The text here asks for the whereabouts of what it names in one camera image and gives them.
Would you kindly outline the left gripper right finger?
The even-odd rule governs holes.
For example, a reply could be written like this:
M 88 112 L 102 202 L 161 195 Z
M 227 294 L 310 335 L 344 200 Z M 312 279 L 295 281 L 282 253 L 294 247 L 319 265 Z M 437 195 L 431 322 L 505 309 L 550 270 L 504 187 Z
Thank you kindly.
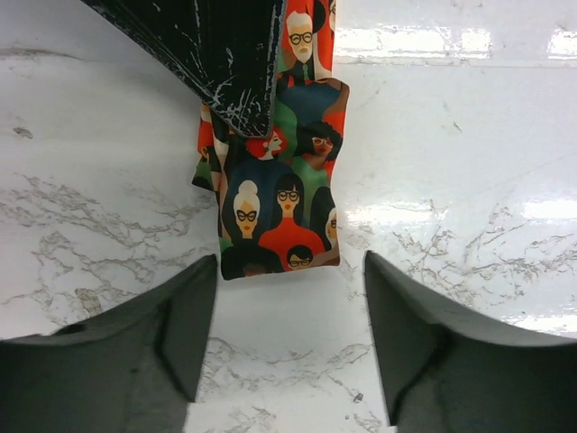
M 363 277 L 385 408 L 398 431 L 575 431 L 574 339 L 469 309 L 372 251 Z

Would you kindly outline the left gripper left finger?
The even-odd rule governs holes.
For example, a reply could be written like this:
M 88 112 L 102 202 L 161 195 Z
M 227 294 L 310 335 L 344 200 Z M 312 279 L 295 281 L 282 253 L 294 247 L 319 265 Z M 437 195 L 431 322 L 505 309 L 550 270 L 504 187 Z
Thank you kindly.
M 1 343 L 4 432 L 180 432 L 217 286 L 205 256 L 160 286 L 53 334 Z

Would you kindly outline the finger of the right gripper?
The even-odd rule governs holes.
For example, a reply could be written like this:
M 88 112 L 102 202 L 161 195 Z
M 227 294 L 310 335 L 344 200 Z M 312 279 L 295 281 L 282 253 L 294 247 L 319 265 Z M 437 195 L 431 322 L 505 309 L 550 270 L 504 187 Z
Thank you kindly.
M 149 52 L 236 133 L 269 134 L 284 2 L 99 0 L 87 6 Z

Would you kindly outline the colourful floral patterned tie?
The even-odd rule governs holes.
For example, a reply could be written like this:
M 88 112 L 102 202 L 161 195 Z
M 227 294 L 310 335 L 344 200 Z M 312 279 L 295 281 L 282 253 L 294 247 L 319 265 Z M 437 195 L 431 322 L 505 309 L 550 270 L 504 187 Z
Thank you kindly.
M 226 280 L 340 262 L 330 185 L 350 89 L 332 73 L 336 9 L 288 3 L 269 137 L 242 138 L 201 109 L 193 182 L 215 194 Z

